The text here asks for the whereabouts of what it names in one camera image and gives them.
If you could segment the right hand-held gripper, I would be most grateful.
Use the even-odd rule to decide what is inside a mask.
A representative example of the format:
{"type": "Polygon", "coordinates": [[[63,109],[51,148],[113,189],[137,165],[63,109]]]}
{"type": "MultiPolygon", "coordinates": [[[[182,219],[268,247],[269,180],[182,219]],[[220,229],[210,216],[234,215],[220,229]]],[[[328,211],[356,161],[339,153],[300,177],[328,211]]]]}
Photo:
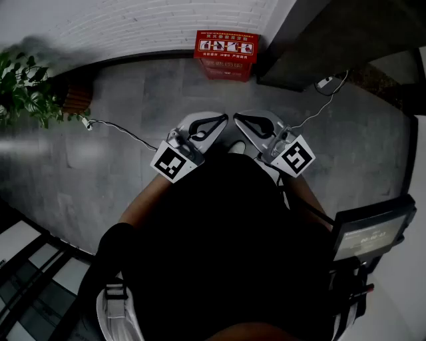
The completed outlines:
{"type": "Polygon", "coordinates": [[[316,159],[303,136],[273,112],[252,109],[234,114],[234,122],[246,138],[261,152],[260,160],[277,171],[297,178],[316,159]],[[272,140],[272,134],[278,134],[272,140]]]}

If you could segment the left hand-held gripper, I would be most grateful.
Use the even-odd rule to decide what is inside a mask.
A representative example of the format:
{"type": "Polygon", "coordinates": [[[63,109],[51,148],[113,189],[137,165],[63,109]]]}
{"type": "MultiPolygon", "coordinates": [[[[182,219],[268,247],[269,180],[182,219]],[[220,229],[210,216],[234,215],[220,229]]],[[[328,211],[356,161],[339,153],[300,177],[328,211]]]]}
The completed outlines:
{"type": "Polygon", "coordinates": [[[191,113],[177,129],[170,131],[158,147],[150,166],[172,183],[194,171],[205,161],[203,154],[213,145],[228,124],[228,115],[214,111],[191,113]],[[198,136],[198,128],[213,123],[198,136]]]}

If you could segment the red fire extinguisher box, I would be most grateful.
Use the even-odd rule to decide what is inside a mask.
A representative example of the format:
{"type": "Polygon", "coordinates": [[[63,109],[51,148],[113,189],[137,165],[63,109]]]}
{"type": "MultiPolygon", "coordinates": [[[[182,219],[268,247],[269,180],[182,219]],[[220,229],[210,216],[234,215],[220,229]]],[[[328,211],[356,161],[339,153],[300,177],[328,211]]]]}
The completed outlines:
{"type": "Polygon", "coordinates": [[[256,63],[259,35],[233,31],[199,30],[194,58],[256,63]]]}

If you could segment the person's left forearm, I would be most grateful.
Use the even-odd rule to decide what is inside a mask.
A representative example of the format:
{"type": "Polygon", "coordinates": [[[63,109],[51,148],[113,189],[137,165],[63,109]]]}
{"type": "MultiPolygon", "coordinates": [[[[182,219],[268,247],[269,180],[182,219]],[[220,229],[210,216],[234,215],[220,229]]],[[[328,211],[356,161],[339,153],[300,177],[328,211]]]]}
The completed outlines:
{"type": "Polygon", "coordinates": [[[157,174],[126,208],[118,222],[140,228],[148,220],[171,185],[172,183],[167,178],[157,174]]]}

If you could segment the person's right forearm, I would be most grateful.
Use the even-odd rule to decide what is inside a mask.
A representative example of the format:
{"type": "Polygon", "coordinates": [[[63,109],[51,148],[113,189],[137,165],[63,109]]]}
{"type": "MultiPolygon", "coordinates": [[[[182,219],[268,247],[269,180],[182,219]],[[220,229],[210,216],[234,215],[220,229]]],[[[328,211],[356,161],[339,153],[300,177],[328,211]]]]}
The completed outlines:
{"type": "Polygon", "coordinates": [[[302,201],[312,206],[317,211],[325,214],[319,200],[312,192],[305,178],[300,175],[297,178],[290,178],[288,180],[288,194],[289,194],[289,205],[290,209],[294,211],[298,218],[309,224],[318,223],[324,225],[329,231],[332,231],[333,225],[329,224],[321,217],[310,211],[302,201]]]}

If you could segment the person's black clothing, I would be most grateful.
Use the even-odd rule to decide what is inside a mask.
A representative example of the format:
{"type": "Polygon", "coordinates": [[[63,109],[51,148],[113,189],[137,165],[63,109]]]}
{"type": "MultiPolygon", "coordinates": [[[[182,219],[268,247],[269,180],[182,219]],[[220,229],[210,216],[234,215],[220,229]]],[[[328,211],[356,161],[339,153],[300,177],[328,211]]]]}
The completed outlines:
{"type": "Polygon", "coordinates": [[[207,341],[237,326],[282,341],[331,341],[331,232],[246,155],[207,160],[99,243],[79,289],[87,326],[121,274],[145,341],[207,341]]]}

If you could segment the dark grey counter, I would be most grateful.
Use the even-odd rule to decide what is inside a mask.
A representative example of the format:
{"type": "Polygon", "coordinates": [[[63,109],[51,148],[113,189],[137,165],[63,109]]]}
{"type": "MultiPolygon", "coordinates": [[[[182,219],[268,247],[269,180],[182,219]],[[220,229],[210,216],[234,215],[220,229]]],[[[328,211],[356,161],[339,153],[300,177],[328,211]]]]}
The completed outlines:
{"type": "Polygon", "coordinates": [[[391,84],[371,62],[426,47],[426,0],[296,0],[256,66],[259,84],[302,92],[327,76],[349,80],[408,115],[426,115],[426,76],[391,84]]]}

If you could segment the brown slatted wooden planter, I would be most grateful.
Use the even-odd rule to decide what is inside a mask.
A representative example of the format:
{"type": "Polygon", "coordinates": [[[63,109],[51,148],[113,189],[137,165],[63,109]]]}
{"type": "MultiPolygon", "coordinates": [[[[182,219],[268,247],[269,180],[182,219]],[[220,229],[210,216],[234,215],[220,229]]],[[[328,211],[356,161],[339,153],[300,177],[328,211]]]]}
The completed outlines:
{"type": "Polygon", "coordinates": [[[54,77],[50,80],[56,104],[63,113],[82,115],[93,99],[93,82],[82,77],[54,77]]]}

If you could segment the black framed screen device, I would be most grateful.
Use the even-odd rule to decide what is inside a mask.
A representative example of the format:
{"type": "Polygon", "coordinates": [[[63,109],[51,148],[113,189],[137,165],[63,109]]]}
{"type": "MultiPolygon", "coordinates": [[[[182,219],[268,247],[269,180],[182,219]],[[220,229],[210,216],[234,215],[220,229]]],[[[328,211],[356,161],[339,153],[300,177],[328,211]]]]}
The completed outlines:
{"type": "Polygon", "coordinates": [[[403,240],[417,209],[411,195],[338,212],[331,233],[334,262],[369,262],[403,240]]]}

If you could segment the green leafy plant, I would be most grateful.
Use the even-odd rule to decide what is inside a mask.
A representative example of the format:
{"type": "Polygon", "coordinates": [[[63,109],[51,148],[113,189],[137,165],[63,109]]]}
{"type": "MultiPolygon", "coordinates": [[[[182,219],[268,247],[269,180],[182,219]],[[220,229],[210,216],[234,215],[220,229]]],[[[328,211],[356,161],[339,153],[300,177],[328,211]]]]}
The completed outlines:
{"type": "Polygon", "coordinates": [[[56,104],[50,82],[54,77],[49,75],[49,68],[38,65],[32,55],[1,51],[0,125],[12,125],[22,113],[27,113],[45,129],[52,121],[62,123],[73,119],[92,129],[95,120],[90,118],[90,106],[82,115],[71,115],[63,113],[56,104]]]}

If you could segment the white backpack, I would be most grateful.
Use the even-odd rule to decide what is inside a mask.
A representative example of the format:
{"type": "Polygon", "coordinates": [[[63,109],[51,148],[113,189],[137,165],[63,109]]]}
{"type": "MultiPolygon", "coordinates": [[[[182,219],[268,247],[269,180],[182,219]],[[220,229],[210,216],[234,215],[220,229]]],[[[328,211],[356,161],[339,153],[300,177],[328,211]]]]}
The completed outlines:
{"type": "Polygon", "coordinates": [[[145,341],[131,290],[119,272],[97,296],[97,319],[106,341],[145,341]]]}

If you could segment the black framed glass partition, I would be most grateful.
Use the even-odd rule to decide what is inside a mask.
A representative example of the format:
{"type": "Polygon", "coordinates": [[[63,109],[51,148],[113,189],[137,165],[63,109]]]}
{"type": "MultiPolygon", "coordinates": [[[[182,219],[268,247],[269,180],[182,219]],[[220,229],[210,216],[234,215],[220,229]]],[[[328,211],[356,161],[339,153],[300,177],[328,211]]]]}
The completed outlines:
{"type": "Polygon", "coordinates": [[[0,199],[0,341],[102,341],[77,297],[92,260],[0,199]]]}

